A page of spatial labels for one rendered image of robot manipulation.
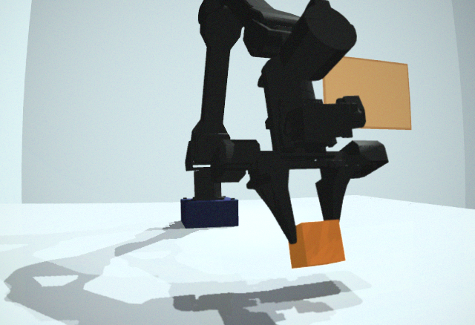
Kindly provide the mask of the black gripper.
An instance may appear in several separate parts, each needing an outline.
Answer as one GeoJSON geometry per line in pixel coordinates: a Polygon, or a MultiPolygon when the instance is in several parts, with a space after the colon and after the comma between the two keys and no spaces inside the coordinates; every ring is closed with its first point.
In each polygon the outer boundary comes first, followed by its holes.
{"type": "Polygon", "coordinates": [[[278,120],[280,105],[294,108],[320,102],[309,91],[287,91],[266,104],[272,151],[261,151],[256,139],[223,139],[210,162],[211,182],[239,183],[249,174],[247,189],[255,190],[268,206],[289,244],[297,243],[296,223],[289,195],[289,170],[319,169],[315,183],[323,221],[341,219],[344,194],[350,179],[366,177],[389,162],[378,140],[352,140],[340,151],[327,151],[325,139],[293,141],[295,147],[280,150],[278,120]],[[317,160],[317,161],[314,161],[317,160]]]}

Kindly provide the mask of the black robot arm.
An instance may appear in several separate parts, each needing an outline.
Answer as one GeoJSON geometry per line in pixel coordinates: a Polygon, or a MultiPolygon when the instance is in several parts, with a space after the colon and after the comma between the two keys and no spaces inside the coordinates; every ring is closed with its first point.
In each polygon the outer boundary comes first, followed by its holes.
{"type": "MultiPolygon", "coordinates": [[[[221,183],[211,182],[210,167],[193,165],[210,165],[217,145],[231,139],[223,116],[230,50],[242,27],[249,54],[269,58],[258,80],[266,103],[287,91],[315,95],[312,82],[323,79],[345,57],[356,44],[357,33],[328,0],[310,0],[301,17],[276,10],[264,0],[203,0],[198,22],[206,44],[206,66],[200,120],[191,131],[185,169],[194,171],[193,200],[225,200],[221,183]]],[[[294,148],[293,141],[325,139],[332,148],[336,137],[353,137],[353,129],[363,128],[366,122],[359,95],[294,109],[292,104],[282,103],[280,110],[277,132],[281,152],[294,148]]]]}

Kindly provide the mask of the orange block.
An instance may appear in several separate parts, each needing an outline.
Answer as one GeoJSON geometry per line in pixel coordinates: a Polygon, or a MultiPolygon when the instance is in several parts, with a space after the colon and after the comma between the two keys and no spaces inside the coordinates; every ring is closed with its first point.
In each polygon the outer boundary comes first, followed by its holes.
{"type": "Polygon", "coordinates": [[[288,242],[292,269],[346,261],[340,228],[339,220],[296,225],[297,243],[288,242]]]}

